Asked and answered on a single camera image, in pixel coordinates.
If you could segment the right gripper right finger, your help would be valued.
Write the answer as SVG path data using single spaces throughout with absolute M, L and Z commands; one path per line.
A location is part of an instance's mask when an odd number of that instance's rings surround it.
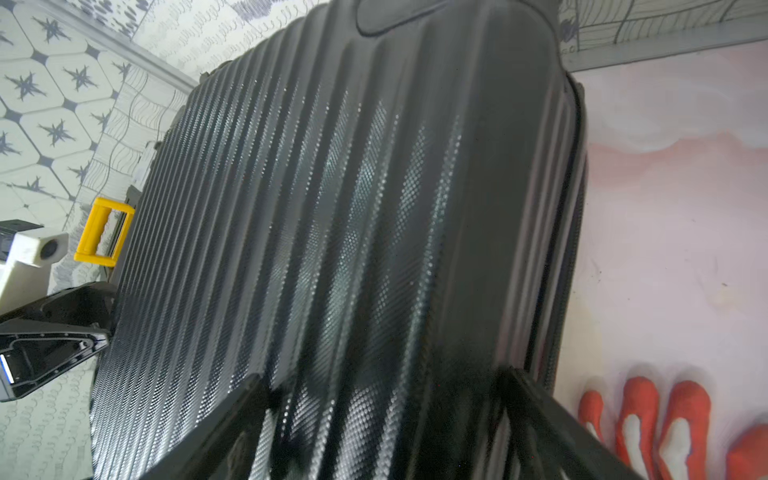
M 525 371 L 500 373 L 510 423 L 506 479 L 636 479 Z

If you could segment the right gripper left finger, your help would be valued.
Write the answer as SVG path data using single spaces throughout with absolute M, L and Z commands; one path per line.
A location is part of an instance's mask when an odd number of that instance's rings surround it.
M 268 406 L 265 381 L 248 376 L 143 477 L 247 479 Z

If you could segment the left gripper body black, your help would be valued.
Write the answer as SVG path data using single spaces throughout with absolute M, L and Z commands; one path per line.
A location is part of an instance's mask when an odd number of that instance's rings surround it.
M 116 293 L 92 282 L 2 314 L 1 400 L 20 400 L 105 350 Z

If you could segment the black hard-shell suitcase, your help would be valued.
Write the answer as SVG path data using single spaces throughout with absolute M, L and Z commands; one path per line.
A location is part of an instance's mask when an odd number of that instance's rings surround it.
M 197 86 L 120 258 L 95 477 L 141 476 L 254 374 L 254 479 L 500 477 L 495 380 L 544 348 L 583 170 L 557 23 L 330 1 Z

